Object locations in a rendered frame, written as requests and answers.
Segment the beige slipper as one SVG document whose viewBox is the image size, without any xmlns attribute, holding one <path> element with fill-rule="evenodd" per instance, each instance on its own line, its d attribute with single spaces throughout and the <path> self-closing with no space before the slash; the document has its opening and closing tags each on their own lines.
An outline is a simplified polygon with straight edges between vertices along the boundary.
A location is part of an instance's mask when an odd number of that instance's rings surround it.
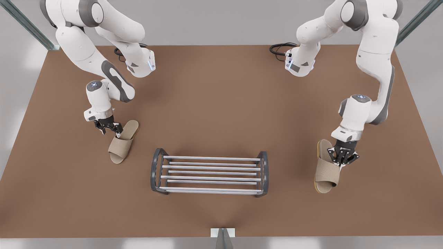
<svg viewBox="0 0 443 249">
<path fill-rule="evenodd" d="M 328 140 L 317 143 L 317 167 L 315 171 L 315 189 L 322 194 L 328 193 L 339 183 L 340 167 L 335 165 L 327 151 L 332 145 Z"/>
<path fill-rule="evenodd" d="M 123 132 L 112 139 L 108 152 L 110 159 L 115 164 L 120 164 L 128 155 L 131 144 L 139 130 L 139 123 L 136 120 L 130 120 L 123 127 Z"/>
</svg>

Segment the grey metal shoe rack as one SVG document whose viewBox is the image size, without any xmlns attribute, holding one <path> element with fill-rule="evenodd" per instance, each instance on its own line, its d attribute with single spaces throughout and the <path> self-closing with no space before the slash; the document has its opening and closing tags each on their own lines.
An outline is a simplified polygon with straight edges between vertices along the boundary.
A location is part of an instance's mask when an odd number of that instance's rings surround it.
<svg viewBox="0 0 443 249">
<path fill-rule="evenodd" d="M 161 194 L 238 194 L 262 197 L 269 189 L 269 163 L 265 151 L 255 158 L 168 155 L 155 150 L 150 187 Z"/>
</svg>

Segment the silver frame post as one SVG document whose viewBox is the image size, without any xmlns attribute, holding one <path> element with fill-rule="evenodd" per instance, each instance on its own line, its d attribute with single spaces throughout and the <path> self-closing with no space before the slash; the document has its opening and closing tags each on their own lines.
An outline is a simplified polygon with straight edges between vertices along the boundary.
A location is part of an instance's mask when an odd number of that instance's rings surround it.
<svg viewBox="0 0 443 249">
<path fill-rule="evenodd" d="M 395 47 L 397 47 L 408 35 L 410 35 L 427 17 L 430 16 L 443 0 L 429 0 L 426 5 L 399 31 Z"/>
<path fill-rule="evenodd" d="M 0 0 L 2 6 L 12 17 L 14 17 L 19 24 L 21 24 L 40 44 L 42 44 L 48 51 L 59 50 L 60 46 L 53 44 L 33 23 L 30 21 L 21 10 L 17 8 L 10 0 Z"/>
<path fill-rule="evenodd" d="M 235 237 L 234 228 L 211 228 L 210 237 L 217 238 L 215 249 L 234 249 L 231 241 Z"/>
</svg>

